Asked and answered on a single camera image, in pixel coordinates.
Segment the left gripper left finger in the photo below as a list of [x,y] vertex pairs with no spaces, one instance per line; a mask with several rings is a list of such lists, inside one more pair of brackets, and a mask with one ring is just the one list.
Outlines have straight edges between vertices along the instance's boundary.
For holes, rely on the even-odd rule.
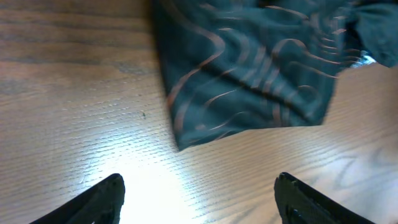
[[124,197],[123,177],[111,174],[31,224],[119,224]]

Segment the black orange-patterned jersey shirt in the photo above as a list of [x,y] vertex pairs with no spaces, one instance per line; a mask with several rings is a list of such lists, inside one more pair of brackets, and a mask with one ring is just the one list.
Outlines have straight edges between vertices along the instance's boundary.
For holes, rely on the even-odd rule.
[[152,18],[181,150],[248,129],[318,126],[338,75],[397,65],[397,2],[161,0]]

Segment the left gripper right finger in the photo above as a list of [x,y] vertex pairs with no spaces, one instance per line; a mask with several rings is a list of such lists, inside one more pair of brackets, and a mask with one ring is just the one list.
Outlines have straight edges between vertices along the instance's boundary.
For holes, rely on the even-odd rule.
[[374,224],[287,172],[276,178],[274,197],[283,224]]

